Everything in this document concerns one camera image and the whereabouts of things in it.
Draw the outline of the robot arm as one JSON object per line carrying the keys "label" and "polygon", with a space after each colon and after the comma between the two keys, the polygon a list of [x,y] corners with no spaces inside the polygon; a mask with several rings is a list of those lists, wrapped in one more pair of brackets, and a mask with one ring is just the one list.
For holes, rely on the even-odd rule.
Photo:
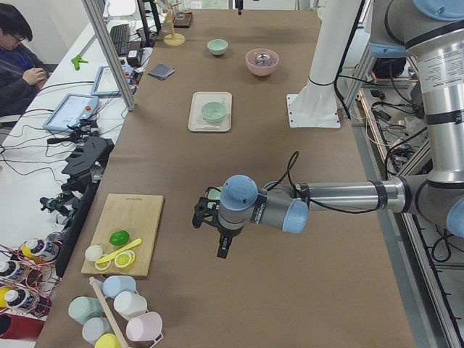
{"label": "robot arm", "polygon": [[227,257],[246,223],[300,233],[313,210],[355,215],[388,209],[463,235],[463,3],[375,1],[370,51],[416,59],[431,171],[363,183],[273,181],[263,188],[248,176],[231,176],[217,199],[200,197],[192,219],[195,228],[218,230],[219,257]]}

